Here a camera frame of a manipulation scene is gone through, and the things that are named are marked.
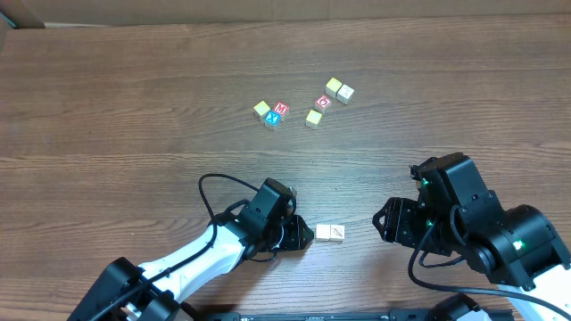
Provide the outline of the yellow top block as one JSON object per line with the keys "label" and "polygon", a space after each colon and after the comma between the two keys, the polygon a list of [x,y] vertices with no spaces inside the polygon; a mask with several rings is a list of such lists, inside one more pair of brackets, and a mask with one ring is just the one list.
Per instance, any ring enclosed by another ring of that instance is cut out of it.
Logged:
{"label": "yellow top block", "polygon": [[328,242],[331,238],[331,226],[326,224],[317,224],[315,228],[315,239],[318,242]]}

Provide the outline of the white block leaf drawing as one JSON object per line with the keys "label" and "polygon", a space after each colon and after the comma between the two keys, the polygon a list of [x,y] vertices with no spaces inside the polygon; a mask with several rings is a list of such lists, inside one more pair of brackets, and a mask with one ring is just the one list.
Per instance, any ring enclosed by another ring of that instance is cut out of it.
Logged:
{"label": "white block leaf drawing", "polygon": [[331,225],[329,240],[331,242],[343,242],[345,239],[345,227],[343,225]]}

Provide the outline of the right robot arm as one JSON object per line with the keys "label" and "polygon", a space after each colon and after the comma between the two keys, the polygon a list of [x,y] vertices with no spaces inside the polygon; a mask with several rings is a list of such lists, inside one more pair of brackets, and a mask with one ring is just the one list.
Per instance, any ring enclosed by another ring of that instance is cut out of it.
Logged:
{"label": "right robot arm", "polygon": [[[538,209],[505,210],[486,187],[476,164],[455,152],[410,166],[416,200],[392,197],[372,218],[383,241],[413,250],[407,273],[421,287],[450,292],[452,298],[430,311],[430,320],[474,317],[470,295],[510,300],[526,320],[570,318],[570,250]],[[450,257],[446,266],[465,262],[492,288],[432,284],[414,274],[430,253]]]}

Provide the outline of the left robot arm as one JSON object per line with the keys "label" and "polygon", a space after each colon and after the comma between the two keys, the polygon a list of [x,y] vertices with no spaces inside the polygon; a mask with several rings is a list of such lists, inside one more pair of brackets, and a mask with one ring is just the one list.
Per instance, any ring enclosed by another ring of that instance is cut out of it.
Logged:
{"label": "left robot arm", "polygon": [[301,251],[315,238],[297,214],[294,189],[266,178],[251,200],[209,214],[195,240],[154,261],[134,265],[120,257],[110,263],[71,312],[72,320],[191,320],[185,301],[212,279],[257,254],[271,259]]}

